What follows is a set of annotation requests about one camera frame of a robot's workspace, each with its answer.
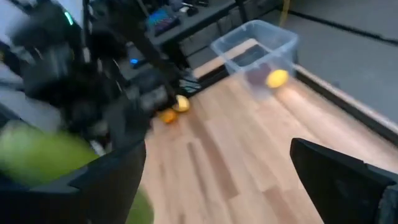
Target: yellow lemon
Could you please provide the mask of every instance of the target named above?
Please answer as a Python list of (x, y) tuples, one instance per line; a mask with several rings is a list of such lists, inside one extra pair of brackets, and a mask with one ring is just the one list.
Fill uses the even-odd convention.
[(177, 99), (177, 104), (173, 106), (173, 109), (175, 111), (186, 112), (187, 110), (189, 110), (190, 104), (187, 97), (182, 95), (177, 95), (176, 99)]
[(286, 70), (275, 70), (271, 72), (266, 80), (266, 85), (269, 88), (278, 88), (285, 84), (289, 79), (289, 73)]

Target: transparent plastic container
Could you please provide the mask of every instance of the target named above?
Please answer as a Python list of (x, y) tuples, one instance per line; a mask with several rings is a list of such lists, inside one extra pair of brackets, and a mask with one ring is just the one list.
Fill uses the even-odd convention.
[(215, 40), (211, 48), (224, 60), (230, 75), (243, 75), (244, 84), (256, 96), (264, 96), (277, 88), (268, 82), (274, 71), (294, 76), (298, 41), (293, 32), (254, 20)]

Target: wooden table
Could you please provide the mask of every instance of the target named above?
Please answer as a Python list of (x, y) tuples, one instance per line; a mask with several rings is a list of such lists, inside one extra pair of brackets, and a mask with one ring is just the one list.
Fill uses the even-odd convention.
[[(200, 76), (220, 58), (196, 70)], [(302, 74), (398, 133), (395, 124), (296, 66)], [(154, 120), (142, 185), (155, 224), (322, 223), (289, 157), (300, 137), (398, 172), (398, 150), (364, 124), (291, 80), (256, 101), (236, 77), (191, 98), (171, 125)]]

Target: green tennis ball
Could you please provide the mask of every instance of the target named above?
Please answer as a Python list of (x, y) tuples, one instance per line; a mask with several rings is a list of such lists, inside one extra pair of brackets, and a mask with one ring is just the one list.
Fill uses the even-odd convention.
[(0, 171), (29, 187), (51, 182), (97, 158), (87, 142), (66, 133), (44, 133), (15, 123), (0, 135)]
[(154, 222), (154, 211), (145, 193), (138, 189), (136, 197), (132, 203), (126, 224), (151, 224)]

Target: small orange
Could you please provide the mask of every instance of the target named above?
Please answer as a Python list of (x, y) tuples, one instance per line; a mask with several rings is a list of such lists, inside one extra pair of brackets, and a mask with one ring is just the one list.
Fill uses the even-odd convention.
[(173, 121), (175, 121), (178, 117), (177, 112), (175, 112), (173, 109), (166, 109), (161, 112), (159, 112), (159, 118), (165, 122), (166, 124), (169, 124)]

